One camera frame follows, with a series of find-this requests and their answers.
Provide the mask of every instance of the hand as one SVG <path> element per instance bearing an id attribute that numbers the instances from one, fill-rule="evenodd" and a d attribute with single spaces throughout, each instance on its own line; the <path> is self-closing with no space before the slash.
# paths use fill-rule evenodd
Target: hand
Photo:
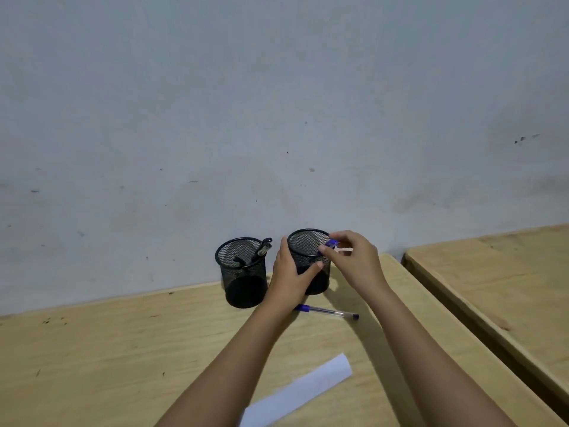
<path id="1" fill-rule="evenodd" d="M 281 248 L 276 254 L 273 266 L 273 277 L 268 286 L 263 305 L 270 305 L 272 309 L 288 314 L 302 301 L 312 279 L 318 274 L 324 264 L 317 262 L 301 275 L 296 273 L 294 259 L 288 250 L 286 238 L 281 240 Z"/>
<path id="2" fill-rule="evenodd" d="M 353 251 L 335 251 L 324 245 L 319 246 L 318 250 L 338 267 L 362 298 L 366 299 L 374 290 L 388 288 L 377 247 L 363 235 L 351 230 L 332 232 L 330 238 L 338 240 L 340 249 L 353 248 Z"/>

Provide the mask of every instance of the wire mesh cup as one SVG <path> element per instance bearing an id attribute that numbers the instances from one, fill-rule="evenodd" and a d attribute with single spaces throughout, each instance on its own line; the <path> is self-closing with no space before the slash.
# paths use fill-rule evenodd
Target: wire mesh cup
<path id="1" fill-rule="evenodd" d="M 215 252 L 215 260 L 221 267 L 225 299 L 233 307 L 254 307 L 265 297 L 265 257 L 251 262 L 260 244 L 261 240 L 256 238 L 235 238 L 223 243 Z"/>
<path id="2" fill-rule="evenodd" d="M 322 270 L 310 282 L 306 295 L 322 294 L 330 285 L 330 260 L 318 251 L 318 246 L 328 241 L 330 241 L 328 233 L 319 229 L 299 229 L 288 236 L 288 249 L 298 274 L 305 272 L 315 262 L 324 263 Z"/>

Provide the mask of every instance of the forearm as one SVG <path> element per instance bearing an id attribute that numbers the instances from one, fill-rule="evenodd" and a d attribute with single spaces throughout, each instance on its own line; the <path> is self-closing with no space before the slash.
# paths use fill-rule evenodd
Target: forearm
<path id="1" fill-rule="evenodd" d="M 236 425 L 251 401 L 286 316 L 263 304 L 182 393 L 157 427 Z"/>
<path id="2" fill-rule="evenodd" d="M 417 321 L 405 304 L 385 289 L 365 294 L 421 414 L 432 426 L 513 426 L 488 397 Z"/>

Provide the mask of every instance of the wooden table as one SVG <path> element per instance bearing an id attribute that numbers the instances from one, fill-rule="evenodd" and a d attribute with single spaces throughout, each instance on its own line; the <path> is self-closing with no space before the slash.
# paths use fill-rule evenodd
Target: wooden table
<path id="1" fill-rule="evenodd" d="M 404 263 L 567 421 L 569 224 L 415 247 Z"/>
<path id="2" fill-rule="evenodd" d="M 564 425 L 394 258 L 381 261 L 427 330 L 519 426 Z M 352 377 L 279 425 L 422 425 L 379 324 L 338 270 L 309 302 L 360 320 L 300 314 L 253 401 L 344 352 Z M 217 283 L 4 317 L 0 425 L 151 426 L 249 314 L 230 307 Z"/>

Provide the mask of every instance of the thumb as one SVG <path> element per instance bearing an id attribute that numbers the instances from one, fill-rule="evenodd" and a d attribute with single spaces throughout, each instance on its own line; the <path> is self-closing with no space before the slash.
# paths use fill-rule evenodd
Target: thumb
<path id="1" fill-rule="evenodd" d="M 301 274 L 302 278 L 306 281 L 307 286 L 310 284 L 312 279 L 317 276 L 323 267 L 324 263 L 322 261 L 318 261 L 315 264 L 310 265 L 310 268 Z"/>
<path id="2" fill-rule="evenodd" d="M 337 266 L 339 266 L 342 261 L 345 260 L 344 256 L 328 246 L 320 245 L 318 246 L 318 251 L 321 252 L 326 258 L 330 259 Z"/>

